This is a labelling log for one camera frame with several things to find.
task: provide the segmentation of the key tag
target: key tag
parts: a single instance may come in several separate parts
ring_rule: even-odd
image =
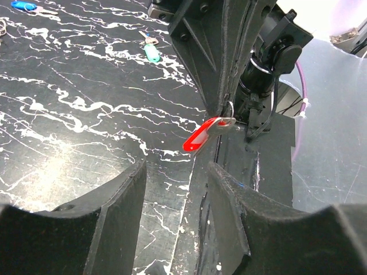
[[[211,119],[208,119],[206,122],[200,126],[198,130],[196,130],[188,139],[184,142],[182,145],[182,149],[186,152],[192,152],[200,150],[204,144],[209,139],[208,130],[215,126],[226,126],[226,125],[232,125],[236,122],[236,120],[233,118],[234,115],[234,109],[233,109],[233,103],[230,102],[230,105],[232,107],[232,117],[231,118],[223,118],[223,117],[213,117]]]
[[[208,139],[209,135],[207,133],[207,130],[212,126],[218,117],[213,117],[211,119],[208,119],[206,122],[200,126],[198,130],[196,130],[191,137],[185,141],[185,143],[182,146],[182,149],[186,152],[192,152],[198,150],[204,142]]]

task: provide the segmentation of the bolt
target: bolt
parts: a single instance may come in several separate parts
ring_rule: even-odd
[[[200,11],[202,13],[206,13],[209,10],[209,5],[208,3],[204,2],[203,4],[200,5]]]

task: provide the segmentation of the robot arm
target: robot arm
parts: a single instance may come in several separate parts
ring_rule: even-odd
[[[296,12],[285,14],[274,0],[153,0],[149,15],[170,23],[173,48],[210,116],[228,115],[231,101],[237,121],[248,126],[247,138],[269,130],[266,99],[312,39],[293,23]]]

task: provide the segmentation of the hole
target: hole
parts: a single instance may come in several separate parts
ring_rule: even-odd
[[[189,35],[187,33],[181,33],[179,38],[181,39],[181,41],[187,42],[189,40]]]
[[[65,211],[65,210],[73,209],[74,207],[75,205],[60,205],[56,207],[53,211]]]
[[[263,11],[261,12],[261,18],[264,19],[271,11],[269,6],[266,6]]]
[[[165,14],[165,13],[161,13],[161,14],[158,16],[158,18],[159,18],[160,20],[164,20],[164,19],[166,18],[166,14]]]
[[[203,3],[203,4],[201,4],[201,5],[200,5],[200,11],[201,11],[202,13],[206,13],[208,10],[209,10],[209,5],[208,5],[208,3]]]

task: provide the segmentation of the screw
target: screw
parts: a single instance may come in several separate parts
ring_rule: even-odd
[[[206,13],[209,10],[209,5],[208,3],[204,2],[203,4],[200,5],[200,11],[202,13]]]
[[[181,39],[181,41],[187,42],[189,40],[189,35],[187,33],[181,33],[179,38]]]

